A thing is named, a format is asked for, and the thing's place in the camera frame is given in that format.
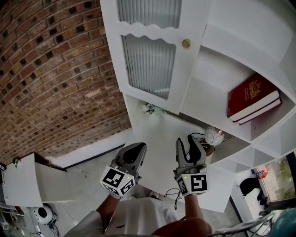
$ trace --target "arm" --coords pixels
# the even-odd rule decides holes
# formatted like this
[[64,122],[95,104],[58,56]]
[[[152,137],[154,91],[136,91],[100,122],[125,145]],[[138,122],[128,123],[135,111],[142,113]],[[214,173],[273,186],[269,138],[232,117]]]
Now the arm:
[[185,214],[186,219],[195,217],[204,219],[202,211],[199,207],[197,196],[186,196],[185,199]]
[[104,230],[109,225],[110,220],[113,216],[113,213],[114,213],[119,201],[120,201],[120,199],[117,199],[117,198],[112,197],[111,195],[108,195],[108,197],[105,199],[105,201],[96,210],[101,215]]

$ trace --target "person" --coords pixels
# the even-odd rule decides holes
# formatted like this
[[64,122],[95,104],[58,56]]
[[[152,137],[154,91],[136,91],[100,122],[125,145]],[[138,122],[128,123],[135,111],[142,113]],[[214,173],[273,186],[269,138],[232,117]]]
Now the person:
[[120,202],[110,194],[96,211],[90,212],[65,237],[210,235],[211,226],[204,221],[197,197],[186,196],[184,199],[185,220],[178,220],[176,211],[159,199],[149,197]]

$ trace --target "white wall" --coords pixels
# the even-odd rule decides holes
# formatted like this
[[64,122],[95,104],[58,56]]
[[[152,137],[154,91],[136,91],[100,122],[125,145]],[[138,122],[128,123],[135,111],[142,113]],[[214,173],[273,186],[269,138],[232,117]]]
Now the white wall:
[[114,134],[113,136],[107,137],[96,143],[81,147],[56,159],[51,159],[52,164],[57,165],[61,168],[65,168],[70,165],[74,165],[76,163],[87,160],[93,156],[100,155],[106,151],[125,144],[131,133],[132,129],[130,128],[120,133]]

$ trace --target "wrist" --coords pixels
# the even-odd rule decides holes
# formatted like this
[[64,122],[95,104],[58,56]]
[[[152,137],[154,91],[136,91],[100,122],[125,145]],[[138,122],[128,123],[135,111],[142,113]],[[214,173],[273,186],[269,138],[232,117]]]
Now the wrist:
[[198,199],[197,196],[185,196],[184,197],[185,203],[196,203],[198,205]]
[[117,195],[115,193],[111,193],[111,192],[109,192],[108,197],[113,198],[113,199],[118,199],[118,200],[121,199],[121,197],[119,195]]

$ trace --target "white shelf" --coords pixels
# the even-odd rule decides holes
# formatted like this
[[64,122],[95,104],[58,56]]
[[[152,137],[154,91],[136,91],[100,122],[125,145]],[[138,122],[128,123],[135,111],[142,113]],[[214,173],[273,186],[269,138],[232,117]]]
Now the white shelf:
[[276,158],[281,158],[296,147],[296,113],[280,126],[257,142],[263,151],[271,151]]
[[215,86],[192,78],[181,112],[210,124],[247,142],[251,141],[251,124],[239,126],[226,116],[228,93]]
[[254,71],[217,51],[200,47],[194,78],[229,92],[244,82]]
[[227,157],[231,157],[237,153],[239,155],[250,147],[250,143],[247,143],[237,137],[231,139],[230,141],[220,143],[215,146],[215,152],[212,155],[211,163],[218,162]]
[[214,163],[212,164],[212,166],[228,170],[232,173],[239,173],[252,168],[252,167],[231,161],[229,159],[224,159],[220,162]]
[[294,112],[295,103],[281,92],[282,104],[261,114],[251,121],[251,139],[256,142],[261,136],[278,127]]
[[230,156],[228,159],[233,162],[254,168],[273,161],[274,157],[269,156],[268,154],[253,147],[248,147],[247,149]]
[[296,102],[296,87],[292,87],[281,66],[251,43],[217,26],[207,24],[202,46],[231,57],[258,72]]

